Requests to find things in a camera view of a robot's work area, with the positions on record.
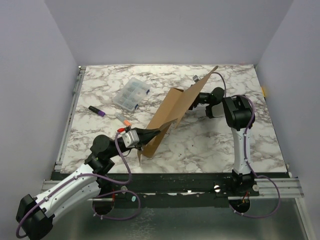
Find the brown cardboard box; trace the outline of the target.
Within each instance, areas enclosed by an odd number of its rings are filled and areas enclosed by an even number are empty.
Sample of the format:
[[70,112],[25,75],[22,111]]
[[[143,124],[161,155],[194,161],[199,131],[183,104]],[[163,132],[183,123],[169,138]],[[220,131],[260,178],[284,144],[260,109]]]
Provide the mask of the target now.
[[186,111],[196,100],[197,96],[209,80],[210,76],[217,70],[215,66],[207,75],[186,90],[171,88],[157,109],[153,118],[147,125],[148,130],[160,129],[160,133],[155,136],[142,150],[137,152],[138,160],[141,156],[147,158],[153,157],[160,143],[162,142],[166,132],[170,128],[172,122],[176,122],[177,127],[185,115]]

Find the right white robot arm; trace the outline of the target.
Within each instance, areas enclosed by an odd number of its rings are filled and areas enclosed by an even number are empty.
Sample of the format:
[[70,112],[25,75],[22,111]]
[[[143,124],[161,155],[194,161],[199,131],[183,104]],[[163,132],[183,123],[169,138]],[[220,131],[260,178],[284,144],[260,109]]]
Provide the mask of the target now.
[[206,105],[208,118],[217,117],[214,107],[222,109],[227,125],[230,127],[234,143],[234,164],[231,172],[230,191],[240,196],[254,184],[254,171],[250,166],[250,137],[255,122],[254,107],[245,95],[226,97],[226,91],[216,87],[212,92],[200,92],[188,108],[193,110],[199,104]]

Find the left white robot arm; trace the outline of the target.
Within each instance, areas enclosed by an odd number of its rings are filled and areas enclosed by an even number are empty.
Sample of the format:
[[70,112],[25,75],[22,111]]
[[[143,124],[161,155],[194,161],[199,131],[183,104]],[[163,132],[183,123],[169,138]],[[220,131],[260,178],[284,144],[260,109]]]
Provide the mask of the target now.
[[107,176],[114,166],[112,158],[119,156],[126,169],[130,170],[123,153],[132,149],[141,150],[160,133],[159,128],[125,127],[120,128],[114,138],[103,134],[95,137],[90,155],[72,174],[37,196],[27,194],[20,200],[16,214],[16,237],[40,240],[51,231],[54,220],[68,209],[90,198],[106,197],[111,190],[109,183],[118,186],[130,184],[133,178],[130,171],[125,181]]

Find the clear plastic screw organizer box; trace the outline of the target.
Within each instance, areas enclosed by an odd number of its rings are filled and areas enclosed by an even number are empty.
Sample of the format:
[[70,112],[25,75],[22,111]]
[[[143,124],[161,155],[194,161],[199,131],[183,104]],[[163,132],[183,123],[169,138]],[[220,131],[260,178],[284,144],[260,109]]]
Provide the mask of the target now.
[[149,94],[150,84],[132,77],[113,98],[113,103],[126,111],[133,112]]

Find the orange capped marker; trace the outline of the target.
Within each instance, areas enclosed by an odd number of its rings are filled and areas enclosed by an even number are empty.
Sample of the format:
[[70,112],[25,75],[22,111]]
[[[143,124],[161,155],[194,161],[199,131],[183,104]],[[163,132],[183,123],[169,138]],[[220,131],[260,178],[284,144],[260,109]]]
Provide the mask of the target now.
[[130,127],[131,126],[131,123],[127,120],[126,117],[124,117],[121,113],[119,112],[116,112],[115,114],[115,117],[120,121],[122,122],[126,127]]

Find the purple black highlighter marker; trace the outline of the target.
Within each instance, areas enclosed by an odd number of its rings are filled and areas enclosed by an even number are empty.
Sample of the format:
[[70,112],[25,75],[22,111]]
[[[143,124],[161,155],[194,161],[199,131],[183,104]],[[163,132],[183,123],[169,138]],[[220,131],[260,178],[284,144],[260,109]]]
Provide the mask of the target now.
[[93,112],[93,113],[95,113],[95,114],[97,114],[97,115],[99,115],[99,116],[101,116],[101,117],[104,117],[105,115],[106,115],[106,113],[104,112],[104,111],[102,111],[102,110],[100,110],[100,109],[98,109],[98,108],[96,108],[96,107],[94,107],[94,106],[89,106],[88,107],[88,109],[91,111],[91,112]]

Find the black metal base rail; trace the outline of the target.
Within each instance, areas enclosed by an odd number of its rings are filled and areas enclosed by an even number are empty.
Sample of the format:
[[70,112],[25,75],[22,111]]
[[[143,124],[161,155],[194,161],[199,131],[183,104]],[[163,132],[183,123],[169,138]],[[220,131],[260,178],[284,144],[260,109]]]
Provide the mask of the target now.
[[232,188],[230,173],[134,173],[126,187],[142,208],[227,208],[229,199],[259,195],[251,184]]

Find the aluminium side rail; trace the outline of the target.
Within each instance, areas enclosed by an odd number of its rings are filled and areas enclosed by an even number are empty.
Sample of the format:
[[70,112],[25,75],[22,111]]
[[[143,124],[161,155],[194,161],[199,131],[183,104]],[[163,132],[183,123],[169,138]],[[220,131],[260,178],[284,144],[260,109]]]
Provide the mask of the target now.
[[61,141],[58,155],[57,155],[57,158],[56,158],[56,161],[54,164],[54,168],[53,168],[54,172],[60,172],[62,169],[62,164],[63,164],[63,160],[64,160],[64,156],[65,156],[65,152],[66,152],[66,148],[67,148],[67,144],[68,144],[68,139],[69,139],[69,135],[71,132],[71,127],[72,127],[78,99],[79,99],[80,92],[81,92],[81,87],[83,84],[83,79],[84,79],[84,75],[85,75],[87,67],[86,66],[79,66],[78,68],[79,68],[79,72],[76,77],[75,85],[74,85],[74,88],[72,91],[71,105],[70,105],[69,113],[67,116],[66,125],[64,128],[62,141]]

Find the aluminium front extrusion rail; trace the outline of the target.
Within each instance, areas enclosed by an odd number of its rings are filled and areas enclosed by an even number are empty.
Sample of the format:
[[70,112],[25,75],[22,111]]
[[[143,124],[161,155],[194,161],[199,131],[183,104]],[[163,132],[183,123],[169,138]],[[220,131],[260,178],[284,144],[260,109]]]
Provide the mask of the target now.
[[251,199],[299,199],[303,198],[299,179],[297,178],[275,178],[274,183],[267,179],[255,180],[252,187],[233,191],[227,186],[227,179],[174,179],[170,176],[151,175],[150,179],[144,175],[142,179],[134,180],[127,186],[128,190],[142,195],[194,195],[194,194],[213,194],[217,197],[227,197],[230,200],[241,199],[246,193]]

